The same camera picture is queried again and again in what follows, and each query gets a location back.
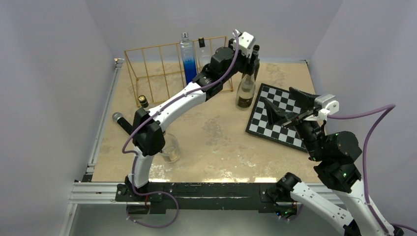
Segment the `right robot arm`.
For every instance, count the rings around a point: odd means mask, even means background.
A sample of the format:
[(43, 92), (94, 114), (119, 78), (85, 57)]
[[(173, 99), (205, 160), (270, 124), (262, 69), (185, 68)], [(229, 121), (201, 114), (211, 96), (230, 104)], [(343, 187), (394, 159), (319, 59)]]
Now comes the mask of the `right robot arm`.
[(298, 113), (287, 112), (264, 99), (268, 124), (292, 127), (302, 140), (321, 182), (343, 202), (339, 207), (316, 193), (299, 177), (286, 173), (276, 184), (277, 196), (294, 200), (329, 222), (343, 236), (401, 236), (403, 230), (389, 223), (371, 200), (365, 175), (355, 165), (365, 150), (350, 131), (326, 134), (319, 121), (339, 111), (339, 102), (331, 94), (315, 95), (296, 88), (290, 94), (300, 105)]

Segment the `clear bottle gold white label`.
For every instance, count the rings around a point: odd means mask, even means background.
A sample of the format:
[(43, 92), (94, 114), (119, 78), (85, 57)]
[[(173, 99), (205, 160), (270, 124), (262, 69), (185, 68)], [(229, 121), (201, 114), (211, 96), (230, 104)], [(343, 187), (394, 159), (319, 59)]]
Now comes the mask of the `clear bottle gold white label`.
[(167, 163), (175, 163), (180, 159), (179, 142), (176, 136), (171, 133), (164, 133), (165, 146), (160, 151), (160, 155)]

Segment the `clear bottle black gold label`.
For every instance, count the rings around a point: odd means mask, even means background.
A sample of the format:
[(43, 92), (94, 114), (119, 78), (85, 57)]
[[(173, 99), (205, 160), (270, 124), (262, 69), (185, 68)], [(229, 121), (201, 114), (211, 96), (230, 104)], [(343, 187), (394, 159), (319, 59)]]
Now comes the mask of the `clear bottle black gold label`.
[(138, 102), (139, 102), (140, 107), (142, 107), (144, 109), (149, 107), (149, 102), (148, 102), (145, 95), (138, 96)]

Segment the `clear bottle dark label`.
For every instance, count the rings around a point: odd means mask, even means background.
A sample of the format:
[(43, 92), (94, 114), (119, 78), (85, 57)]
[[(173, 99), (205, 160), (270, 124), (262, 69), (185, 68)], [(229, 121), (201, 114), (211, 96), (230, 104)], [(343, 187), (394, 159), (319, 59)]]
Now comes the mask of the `clear bottle dark label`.
[(241, 110), (248, 109), (253, 101), (256, 90), (255, 74), (245, 74), (238, 86), (236, 106)]

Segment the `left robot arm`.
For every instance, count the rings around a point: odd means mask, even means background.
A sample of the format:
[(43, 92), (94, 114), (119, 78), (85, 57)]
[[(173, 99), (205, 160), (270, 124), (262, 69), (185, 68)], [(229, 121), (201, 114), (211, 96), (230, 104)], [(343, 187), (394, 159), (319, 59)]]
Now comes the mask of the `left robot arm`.
[(126, 176), (127, 194), (134, 201), (141, 201), (150, 192), (147, 190), (149, 172), (156, 154), (166, 144), (166, 129), (190, 109), (208, 101), (222, 89), (237, 72), (252, 75), (259, 66), (259, 45), (250, 49), (235, 46), (220, 47), (191, 83), (161, 105), (149, 110), (139, 108), (134, 122), (127, 129), (134, 149), (131, 172)]

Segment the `dark green wine bottle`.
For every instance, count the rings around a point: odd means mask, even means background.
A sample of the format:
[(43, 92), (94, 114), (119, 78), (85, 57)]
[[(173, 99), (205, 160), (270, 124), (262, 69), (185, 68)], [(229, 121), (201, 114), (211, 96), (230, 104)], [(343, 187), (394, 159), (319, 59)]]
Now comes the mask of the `dark green wine bottle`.
[(254, 47), (253, 47), (252, 56), (251, 56), (251, 63), (253, 65), (254, 81), (257, 80), (257, 76), (258, 76), (258, 72), (259, 72), (259, 68), (260, 68), (259, 50), (260, 50), (260, 46), (258, 44), (255, 44)]

